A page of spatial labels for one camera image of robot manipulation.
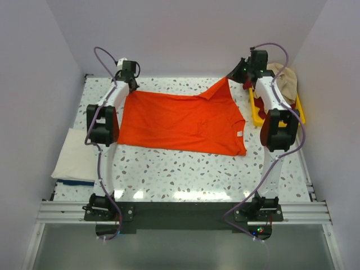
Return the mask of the orange t shirt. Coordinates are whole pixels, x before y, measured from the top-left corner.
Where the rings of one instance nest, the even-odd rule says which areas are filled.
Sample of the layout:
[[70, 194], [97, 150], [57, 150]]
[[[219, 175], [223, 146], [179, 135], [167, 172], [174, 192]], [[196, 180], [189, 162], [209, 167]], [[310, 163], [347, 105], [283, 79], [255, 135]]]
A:
[[124, 103], [118, 144], [244, 156], [245, 119], [227, 78], [195, 96], [134, 91]]

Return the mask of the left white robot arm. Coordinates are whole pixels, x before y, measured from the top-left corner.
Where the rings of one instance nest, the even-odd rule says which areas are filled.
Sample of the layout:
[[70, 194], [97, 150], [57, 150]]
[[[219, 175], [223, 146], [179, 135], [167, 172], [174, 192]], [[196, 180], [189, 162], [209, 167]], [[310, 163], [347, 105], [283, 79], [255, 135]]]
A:
[[117, 109], [127, 95], [138, 88], [136, 79], [140, 65], [136, 61], [121, 58], [110, 89], [98, 103], [88, 105], [86, 110], [87, 135], [85, 144], [92, 145], [96, 156], [96, 180], [93, 193], [105, 197], [114, 192], [113, 160], [119, 138]]

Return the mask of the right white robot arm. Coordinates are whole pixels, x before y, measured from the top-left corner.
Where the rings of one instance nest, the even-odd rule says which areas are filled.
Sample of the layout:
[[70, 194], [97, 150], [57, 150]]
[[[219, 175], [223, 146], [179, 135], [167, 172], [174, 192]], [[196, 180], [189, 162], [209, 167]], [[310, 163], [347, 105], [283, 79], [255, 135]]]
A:
[[263, 221], [278, 205], [278, 182], [283, 158], [294, 144], [300, 114], [293, 110], [281, 94], [272, 70], [267, 69], [268, 52], [251, 47], [250, 56], [242, 58], [227, 78], [236, 83], [250, 83], [264, 104], [265, 120], [260, 130], [264, 147], [263, 175], [254, 191], [251, 216]]

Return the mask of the dark red t shirt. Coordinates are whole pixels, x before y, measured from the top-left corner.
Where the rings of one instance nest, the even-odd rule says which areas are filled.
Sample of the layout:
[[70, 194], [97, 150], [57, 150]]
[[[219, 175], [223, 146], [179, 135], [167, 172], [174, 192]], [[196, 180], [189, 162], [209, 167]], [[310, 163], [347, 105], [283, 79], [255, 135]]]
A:
[[250, 93], [253, 95], [252, 100], [254, 103], [255, 112], [257, 114], [257, 118], [264, 120], [266, 118], [266, 113], [264, 110], [264, 103], [261, 97], [255, 96], [255, 91], [252, 89], [252, 84], [250, 82], [246, 82], [243, 85], [244, 90], [250, 90]]

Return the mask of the beige t shirt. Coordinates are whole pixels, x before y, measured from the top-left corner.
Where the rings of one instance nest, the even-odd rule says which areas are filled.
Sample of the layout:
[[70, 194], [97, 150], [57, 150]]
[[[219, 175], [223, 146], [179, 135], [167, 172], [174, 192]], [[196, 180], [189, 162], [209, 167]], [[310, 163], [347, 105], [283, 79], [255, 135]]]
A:
[[286, 67], [276, 79], [278, 88], [289, 105], [294, 105], [297, 97], [297, 77], [295, 72]]

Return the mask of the yellow plastic tray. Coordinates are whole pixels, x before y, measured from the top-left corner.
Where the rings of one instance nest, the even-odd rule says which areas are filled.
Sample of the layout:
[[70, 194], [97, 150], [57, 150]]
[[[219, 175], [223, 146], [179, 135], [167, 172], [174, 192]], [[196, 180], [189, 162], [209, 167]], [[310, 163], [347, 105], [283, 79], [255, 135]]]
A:
[[[257, 118], [257, 113], [255, 112], [255, 108], [253, 107], [254, 106], [254, 103], [253, 103], [253, 100], [252, 100], [253, 95], [250, 93], [250, 90], [249, 90], [249, 94], [250, 94], [250, 103], [251, 103], [251, 112], [252, 112], [253, 124], [256, 127], [261, 127], [263, 125], [263, 123], [264, 123], [264, 120]], [[302, 104], [300, 102], [299, 95], [296, 96], [295, 103], [293, 105], [291, 105], [291, 108], [296, 109], [296, 110], [298, 110], [300, 112], [301, 122], [303, 124], [305, 124], [306, 120], [305, 120], [305, 117], [304, 117], [303, 108], [302, 108]]]

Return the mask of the folded cream t shirt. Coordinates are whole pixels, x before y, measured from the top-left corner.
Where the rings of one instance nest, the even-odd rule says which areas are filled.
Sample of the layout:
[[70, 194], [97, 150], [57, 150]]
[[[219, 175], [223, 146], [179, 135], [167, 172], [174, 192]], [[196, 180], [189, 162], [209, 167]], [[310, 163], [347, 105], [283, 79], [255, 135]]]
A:
[[96, 157], [92, 146], [85, 145], [86, 131], [69, 128], [60, 151], [53, 179], [94, 182]]

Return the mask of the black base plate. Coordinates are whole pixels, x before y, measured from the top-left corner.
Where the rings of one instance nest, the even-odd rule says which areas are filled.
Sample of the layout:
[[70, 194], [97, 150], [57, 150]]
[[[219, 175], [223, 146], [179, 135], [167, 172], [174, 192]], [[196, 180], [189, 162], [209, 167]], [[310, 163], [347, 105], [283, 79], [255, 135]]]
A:
[[280, 206], [254, 202], [119, 202], [95, 199], [83, 207], [84, 220], [96, 222], [97, 236], [135, 234], [139, 230], [248, 232], [267, 239], [274, 222], [284, 221]]

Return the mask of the aluminium frame rail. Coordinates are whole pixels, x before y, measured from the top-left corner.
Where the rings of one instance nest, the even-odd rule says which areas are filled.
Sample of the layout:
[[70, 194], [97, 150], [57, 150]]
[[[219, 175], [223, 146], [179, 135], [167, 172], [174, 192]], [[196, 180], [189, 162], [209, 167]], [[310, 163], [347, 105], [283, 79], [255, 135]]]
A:
[[39, 224], [84, 223], [86, 201], [42, 201], [35, 222]]

